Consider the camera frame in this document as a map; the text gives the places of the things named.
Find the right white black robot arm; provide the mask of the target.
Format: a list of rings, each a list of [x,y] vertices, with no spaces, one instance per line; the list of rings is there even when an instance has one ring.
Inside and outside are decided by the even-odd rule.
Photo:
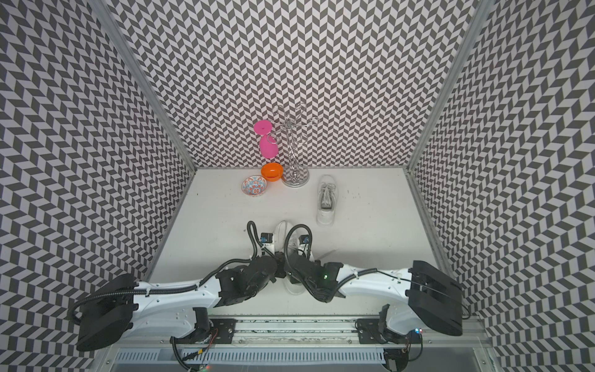
[[[309,260],[299,252],[285,254],[285,271],[319,302],[351,296],[385,301],[379,316],[383,336],[407,336],[428,327],[447,336],[463,335],[461,284],[430,263],[415,260],[410,268],[355,268]]]

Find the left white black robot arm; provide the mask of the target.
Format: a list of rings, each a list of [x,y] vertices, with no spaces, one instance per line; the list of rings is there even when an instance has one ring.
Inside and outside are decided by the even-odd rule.
[[[80,352],[139,336],[197,343],[213,328],[209,309],[252,299],[283,276],[281,254],[233,259],[213,275],[196,281],[152,284],[124,274],[78,299],[68,309],[67,319],[78,328],[75,347]]]

